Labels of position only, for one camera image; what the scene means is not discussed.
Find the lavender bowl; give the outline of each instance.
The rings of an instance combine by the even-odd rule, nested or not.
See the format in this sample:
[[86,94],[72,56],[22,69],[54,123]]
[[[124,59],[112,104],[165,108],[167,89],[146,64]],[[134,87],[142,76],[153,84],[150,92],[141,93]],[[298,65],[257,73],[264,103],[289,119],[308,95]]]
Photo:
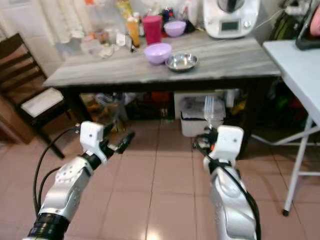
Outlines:
[[155,43],[144,49],[148,61],[154,65],[163,64],[171,54],[172,47],[167,43]]
[[167,22],[163,27],[166,34],[168,34],[170,37],[175,38],[181,36],[184,33],[186,26],[187,24],[185,21],[173,20]]

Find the tile floor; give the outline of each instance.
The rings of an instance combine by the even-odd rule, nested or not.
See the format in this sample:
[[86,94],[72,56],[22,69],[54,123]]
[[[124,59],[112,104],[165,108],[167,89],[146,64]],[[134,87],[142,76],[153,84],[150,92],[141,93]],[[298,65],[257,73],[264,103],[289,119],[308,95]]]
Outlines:
[[[58,124],[58,129],[66,126]],[[179,122],[134,122],[132,128],[136,138],[128,150],[92,177],[65,239],[218,240],[209,176]],[[79,136],[73,134],[58,145],[67,158],[61,161],[49,152],[40,176],[81,152]],[[37,138],[28,146],[0,149],[0,240],[21,240],[35,220],[32,180],[43,149]],[[281,215],[296,152],[250,141],[246,157],[238,161],[260,209],[263,240],[320,239],[318,177],[299,180],[290,216]],[[308,148],[303,168],[320,170],[319,153]]]

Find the red cup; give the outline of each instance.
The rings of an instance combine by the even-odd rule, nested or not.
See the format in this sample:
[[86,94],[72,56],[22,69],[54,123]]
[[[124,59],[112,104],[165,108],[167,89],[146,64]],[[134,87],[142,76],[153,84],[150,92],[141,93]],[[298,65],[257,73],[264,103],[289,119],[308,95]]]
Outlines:
[[146,44],[161,43],[162,16],[146,16],[142,20]]

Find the yellow bottle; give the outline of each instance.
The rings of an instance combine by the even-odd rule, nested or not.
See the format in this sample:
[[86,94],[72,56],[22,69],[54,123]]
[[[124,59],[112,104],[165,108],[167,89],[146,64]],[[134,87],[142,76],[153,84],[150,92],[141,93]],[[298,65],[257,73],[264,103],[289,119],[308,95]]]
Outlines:
[[138,48],[140,46],[139,28],[136,19],[133,16],[128,17],[126,21],[126,28],[132,38],[133,45]]
[[119,8],[122,17],[125,19],[132,15],[132,8],[129,0],[117,0],[116,5]]

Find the display screen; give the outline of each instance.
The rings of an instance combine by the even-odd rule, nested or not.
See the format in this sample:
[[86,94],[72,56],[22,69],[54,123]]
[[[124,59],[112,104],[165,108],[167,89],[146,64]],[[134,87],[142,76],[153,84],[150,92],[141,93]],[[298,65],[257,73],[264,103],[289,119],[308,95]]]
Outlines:
[[234,31],[239,29],[238,21],[226,21],[221,23],[221,31]]

